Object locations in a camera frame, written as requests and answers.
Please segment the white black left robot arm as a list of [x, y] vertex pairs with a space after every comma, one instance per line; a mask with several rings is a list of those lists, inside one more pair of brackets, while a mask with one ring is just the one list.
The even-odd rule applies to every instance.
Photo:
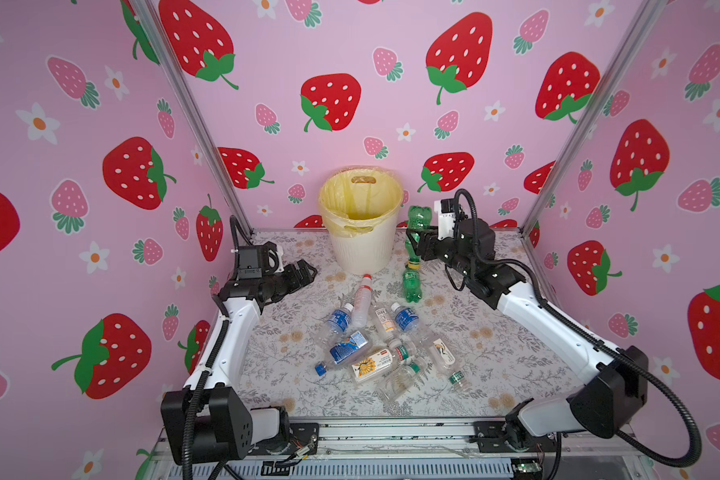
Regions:
[[283, 407], [250, 409], [237, 393], [253, 328], [263, 308], [310, 285], [317, 269], [304, 260], [259, 278], [234, 277], [213, 297], [219, 312], [193, 373], [167, 393], [160, 411], [174, 462], [193, 476], [202, 463], [242, 460], [255, 449], [279, 451], [292, 439]]

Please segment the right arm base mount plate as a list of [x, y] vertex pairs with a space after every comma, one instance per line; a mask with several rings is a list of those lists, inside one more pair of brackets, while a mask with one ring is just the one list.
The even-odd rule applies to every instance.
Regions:
[[473, 423], [476, 443], [481, 453], [554, 453], [555, 437], [535, 437], [519, 423], [504, 421], [477, 421]]

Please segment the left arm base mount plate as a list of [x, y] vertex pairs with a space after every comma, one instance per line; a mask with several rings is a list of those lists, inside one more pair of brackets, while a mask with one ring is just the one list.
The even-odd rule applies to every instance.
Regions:
[[258, 442], [248, 452], [253, 456], [309, 456], [317, 452], [320, 424], [297, 422], [290, 424], [275, 438]]

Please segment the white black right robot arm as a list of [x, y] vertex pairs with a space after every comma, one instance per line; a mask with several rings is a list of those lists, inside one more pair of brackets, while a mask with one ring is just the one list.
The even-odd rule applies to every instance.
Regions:
[[636, 348], [627, 350], [584, 329], [581, 324], [543, 299], [532, 270], [515, 259], [481, 260], [473, 240], [492, 245], [495, 235], [486, 223], [471, 227], [459, 222], [449, 236], [437, 228], [408, 227], [406, 235], [423, 261], [440, 260], [463, 277], [478, 299], [516, 321], [551, 349], [581, 381], [581, 388], [547, 399], [530, 399], [505, 417], [504, 438], [513, 448], [529, 446], [535, 438], [553, 433], [586, 431], [613, 438], [645, 405], [647, 382], [630, 361], [644, 366]]

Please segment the green soda bottle yellow cap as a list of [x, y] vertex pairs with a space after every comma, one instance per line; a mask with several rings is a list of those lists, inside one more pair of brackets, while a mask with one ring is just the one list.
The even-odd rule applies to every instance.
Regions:
[[406, 268], [403, 273], [403, 294], [409, 303], [417, 303], [422, 299], [421, 279], [418, 270]]

